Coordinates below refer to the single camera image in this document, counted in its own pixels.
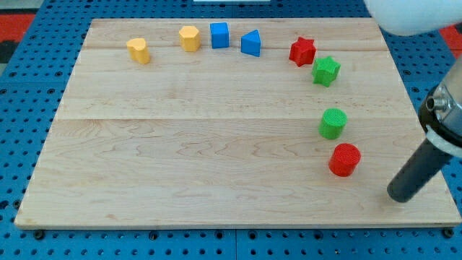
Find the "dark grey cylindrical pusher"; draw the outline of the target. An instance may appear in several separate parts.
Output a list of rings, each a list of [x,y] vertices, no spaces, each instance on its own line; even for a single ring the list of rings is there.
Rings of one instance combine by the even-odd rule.
[[[453,156],[425,139],[387,186],[390,198],[411,200]]]

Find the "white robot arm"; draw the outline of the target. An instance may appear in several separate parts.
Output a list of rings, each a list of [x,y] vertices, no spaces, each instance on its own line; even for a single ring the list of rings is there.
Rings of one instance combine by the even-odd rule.
[[[394,35],[418,35],[461,22],[460,0],[365,0],[365,6]],[[388,184],[396,202],[408,202],[446,162],[461,156],[461,58],[429,91],[418,118],[426,138]]]

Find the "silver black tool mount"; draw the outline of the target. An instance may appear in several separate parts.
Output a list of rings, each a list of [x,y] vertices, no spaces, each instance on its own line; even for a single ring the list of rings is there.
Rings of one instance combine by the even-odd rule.
[[[427,94],[419,109],[419,121],[431,144],[461,157],[461,57]]]

